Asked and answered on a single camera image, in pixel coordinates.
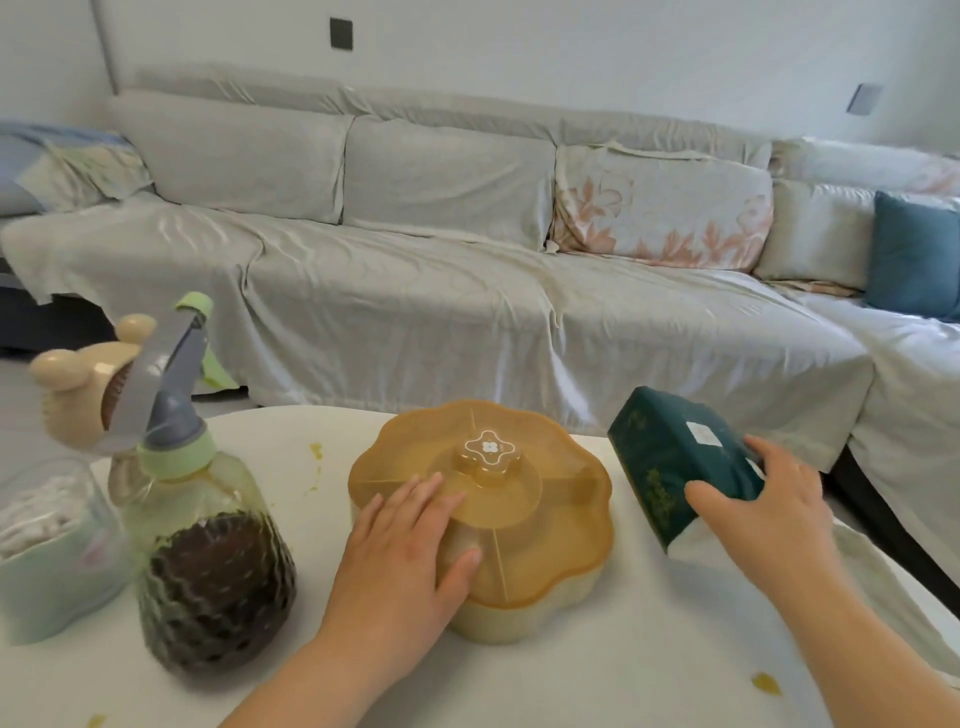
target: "hand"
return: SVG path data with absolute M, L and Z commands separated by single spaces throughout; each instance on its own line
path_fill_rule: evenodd
M 372 702 L 410 673 L 464 603 L 482 553 L 464 553 L 437 585 L 437 549 L 465 494 L 434 498 L 444 482 L 415 476 L 360 513 L 316 642 L 356 670 Z
M 767 481 L 760 497 L 728 498 L 697 480 L 686 484 L 687 502 L 775 605 L 824 578 L 845 584 L 820 474 L 766 440 L 748 437 L 746 443 L 763 458 Z

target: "floral pillow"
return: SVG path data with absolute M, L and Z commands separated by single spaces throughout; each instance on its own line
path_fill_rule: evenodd
M 765 170 L 694 152 L 557 151 L 551 239 L 562 251 L 749 272 L 773 212 Z

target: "white wall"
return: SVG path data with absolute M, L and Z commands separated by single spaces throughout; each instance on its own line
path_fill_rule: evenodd
M 98 127 L 109 95 L 87 0 L 0 0 L 0 117 Z
M 960 155 L 960 23 L 953 55 L 944 65 L 937 89 L 938 102 L 928 108 L 922 143 Z
M 956 0 L 106 3 L 126 80 L 142 63 L 231 61 L 897 143 L 930 138 L 924 120 L 960 27 Z M 354 21 L 352 54 L 330 49 L 332 14 Z M 887 85 L 867 118 L 845 113 L 862 81 Z

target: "blue pillow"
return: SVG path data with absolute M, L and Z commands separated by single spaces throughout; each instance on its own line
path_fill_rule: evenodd
M 876 218 L 864 300 L 874 308 L 960 318 L 960 214 L 885 192 Z

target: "gray floor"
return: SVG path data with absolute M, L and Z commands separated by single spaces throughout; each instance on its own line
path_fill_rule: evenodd
M 0 355 L 0 480 L 49 458 L 76 454 L 54 442 L 40 421 L 42 392 L 27 372 L 30 356 Z M 256 405 L 246 393 L 225 392 L 194 398 L 201 417 L 213 417 Z M 858 523 L 842 505 L 828 498 L 833 512 L 844 523 Z

